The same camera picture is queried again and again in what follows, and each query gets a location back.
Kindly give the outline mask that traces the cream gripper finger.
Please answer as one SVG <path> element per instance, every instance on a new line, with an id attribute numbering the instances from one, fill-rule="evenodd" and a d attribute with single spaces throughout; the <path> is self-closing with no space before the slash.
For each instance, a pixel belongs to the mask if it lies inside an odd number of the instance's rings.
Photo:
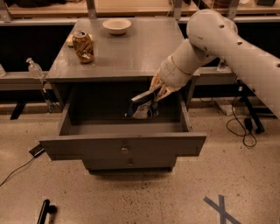
<path id="1" fill-rule="evenodd" d="M 169 96 L 170 94 L 172 94 L 172 91 L 168 87 L 161 87 L 155 97 L 155 101 L 159 102 L 163 100 L 165 97 Z"/>
<path id="2" fill-rule="evenodd" d="M 154 88 L 148 91 L 136 95 L 131 99 L 131 101 L 134 103 L 153 101 L 156 98 L 156 95 L 160 88 L 160 86 L 155 86 Z"/>

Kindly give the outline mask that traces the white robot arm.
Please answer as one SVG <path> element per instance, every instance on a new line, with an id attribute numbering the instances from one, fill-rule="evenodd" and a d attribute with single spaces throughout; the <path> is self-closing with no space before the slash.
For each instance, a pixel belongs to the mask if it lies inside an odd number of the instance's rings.
<path id="1" fill-rule="evenodd" d="M 234 22 L 214 10 L 199 10 L 189 19 L 187 38 L 153 76 L 150 88 L 132 100 L 154 95 L 156 102 L 180 90 L 193 74 L 218 58 L 280 118 L 280 59 L 238 35 Z"/>

